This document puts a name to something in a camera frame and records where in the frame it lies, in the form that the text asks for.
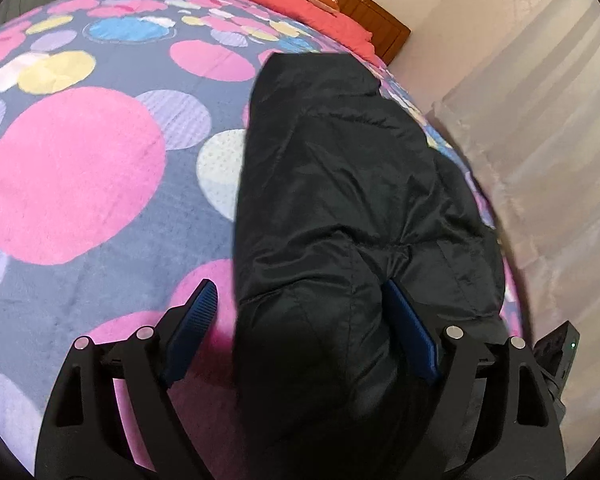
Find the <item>red pillow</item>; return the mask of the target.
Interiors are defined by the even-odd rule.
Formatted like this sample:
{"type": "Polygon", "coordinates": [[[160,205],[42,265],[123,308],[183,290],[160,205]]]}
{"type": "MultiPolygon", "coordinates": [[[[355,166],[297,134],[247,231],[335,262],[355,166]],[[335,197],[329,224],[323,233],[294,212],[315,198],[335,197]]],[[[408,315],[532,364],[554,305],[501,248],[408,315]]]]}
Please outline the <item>red pillow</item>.
{"type": "Polygon", "coordinates": [[[310,0],[251,1],[314,28],[367,62],[377,66],[381,63],[372,44],[372,34],[346,14],[323,10],[310,0]]]}

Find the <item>black padded jacket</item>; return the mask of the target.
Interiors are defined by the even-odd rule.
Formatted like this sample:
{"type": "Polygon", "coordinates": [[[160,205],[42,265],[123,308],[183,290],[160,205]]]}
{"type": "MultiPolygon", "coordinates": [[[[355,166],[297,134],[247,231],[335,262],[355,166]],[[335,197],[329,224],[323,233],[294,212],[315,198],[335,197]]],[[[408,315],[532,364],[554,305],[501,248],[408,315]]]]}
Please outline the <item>black padded jacket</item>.
{"type": "Polygon", "coordinates": [[[485,342],[507,330],[498,237],[463,171],[348,54],[271,55],[235,216],[234,374],[256,479],[392,479],[431,388],[398,355],[398,283],[485,342]]]}

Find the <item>colourful dotted bed blanket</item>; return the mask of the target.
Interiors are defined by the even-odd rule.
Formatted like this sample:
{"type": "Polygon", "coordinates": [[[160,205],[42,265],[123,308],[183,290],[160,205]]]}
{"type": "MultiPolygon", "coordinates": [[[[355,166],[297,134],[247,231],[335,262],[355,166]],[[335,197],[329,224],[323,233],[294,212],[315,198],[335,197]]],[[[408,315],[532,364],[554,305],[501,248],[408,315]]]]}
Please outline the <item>colourful dotted bed blanket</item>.
{"type": "Polygon", "coordinates": [[[252,0],[56,0],[0,27],[0,479],[32,477],[73,342],[129,337],[205,278],[218,317],[171,399],[216,478],[268,476],[230,381],[251,88],[275,52],[346,52],[422,122],[376,35],[252,0]]]}

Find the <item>beige curtain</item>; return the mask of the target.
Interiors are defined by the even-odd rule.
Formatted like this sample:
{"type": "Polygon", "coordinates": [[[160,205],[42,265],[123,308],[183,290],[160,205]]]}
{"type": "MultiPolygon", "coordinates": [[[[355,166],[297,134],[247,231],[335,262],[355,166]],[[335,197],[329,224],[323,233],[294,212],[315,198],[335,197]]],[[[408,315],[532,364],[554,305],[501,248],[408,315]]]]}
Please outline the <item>beige curtain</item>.
{"type": "Polygon", "coordinates": [[[432,111],[489,197],[535,336],[579,331],[562,422],[574,468],[600,438],[600,2],[486,6],[512,9],[506,35],[432,111]]]}

